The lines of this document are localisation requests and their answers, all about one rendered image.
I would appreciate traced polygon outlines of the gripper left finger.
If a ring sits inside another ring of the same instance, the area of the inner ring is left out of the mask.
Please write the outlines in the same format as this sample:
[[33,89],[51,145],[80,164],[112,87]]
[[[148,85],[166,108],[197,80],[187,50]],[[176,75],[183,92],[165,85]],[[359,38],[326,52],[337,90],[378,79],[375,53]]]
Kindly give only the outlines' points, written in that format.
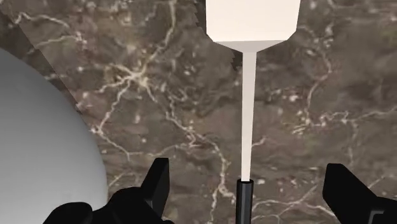
[[141,186],[118,190],[95,211],[86,202],[63,204],[43,224],[174,224],[162,219],[169,190],[169,159],[156,158]]

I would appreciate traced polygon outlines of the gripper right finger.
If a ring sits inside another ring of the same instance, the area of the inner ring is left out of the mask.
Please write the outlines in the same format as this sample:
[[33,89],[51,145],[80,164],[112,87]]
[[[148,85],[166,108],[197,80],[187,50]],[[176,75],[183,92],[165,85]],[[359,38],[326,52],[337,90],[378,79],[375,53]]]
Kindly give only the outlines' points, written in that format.
[[346,166],[326,166],[322,196],[340,224],[397,224],[397,200],[379,197]]

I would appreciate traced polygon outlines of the grey round bowl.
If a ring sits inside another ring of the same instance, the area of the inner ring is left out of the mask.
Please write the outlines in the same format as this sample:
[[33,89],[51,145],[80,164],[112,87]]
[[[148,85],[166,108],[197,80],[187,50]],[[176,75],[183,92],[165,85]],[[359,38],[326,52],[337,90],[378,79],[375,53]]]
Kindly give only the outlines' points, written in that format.
[[0,49],[0,224],[43,224],[61,204],[107,201],[104,162],[79,113]]

